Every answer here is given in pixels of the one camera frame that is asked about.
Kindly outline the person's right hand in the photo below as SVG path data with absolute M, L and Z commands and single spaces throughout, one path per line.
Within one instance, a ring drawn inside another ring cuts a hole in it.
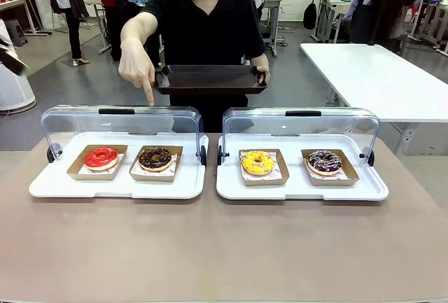
M 153 83 L 155 67 L 136 37 L 125 37 L 121 42 L 122 55 L 118 66 L 119 74 L 135 87 L 142 88 L 150 106 L 154 106 Z

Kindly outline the person's left hand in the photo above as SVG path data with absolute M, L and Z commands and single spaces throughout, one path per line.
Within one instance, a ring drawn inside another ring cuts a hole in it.
M 257 66 L 257 79 L 259 86 L 266 86 L 270 81 L 270 70 L 266 66 Z

